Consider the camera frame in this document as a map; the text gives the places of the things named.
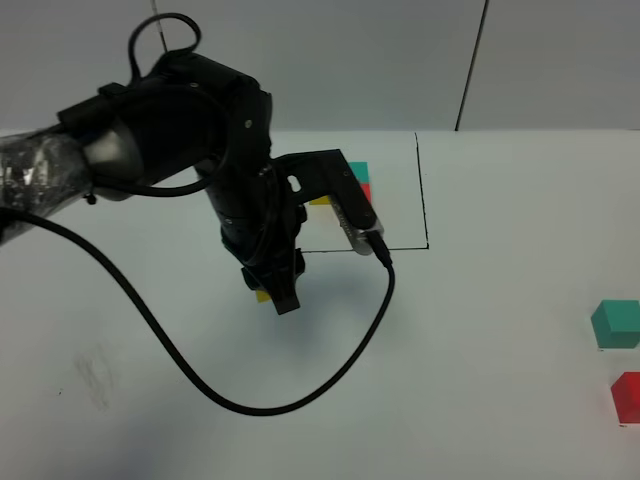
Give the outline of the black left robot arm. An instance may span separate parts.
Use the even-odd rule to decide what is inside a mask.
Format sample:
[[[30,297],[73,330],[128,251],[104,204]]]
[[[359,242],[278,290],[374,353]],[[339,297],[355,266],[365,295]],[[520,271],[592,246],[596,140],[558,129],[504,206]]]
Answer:
[[[204,191],[225,248],[253,290],[295,310],[305,221],[285,164],[272,157],[272,100],[259,83],[189,49],[112,83],[49,128],[1,140],[1,238],[78,199],[170,198]]]

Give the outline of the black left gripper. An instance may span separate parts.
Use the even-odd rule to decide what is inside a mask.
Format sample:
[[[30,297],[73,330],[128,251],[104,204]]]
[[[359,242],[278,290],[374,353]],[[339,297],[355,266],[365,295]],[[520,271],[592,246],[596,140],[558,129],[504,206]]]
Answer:
[[[296,239],[307,213],[293,204],[293,189],[275,160],[249,173],[205,160],[202,175],[213,177],[206,193],[223,245],[241,263],[246,285],[268,291],[279,315],[298,309],[296,281],[305,263]]]

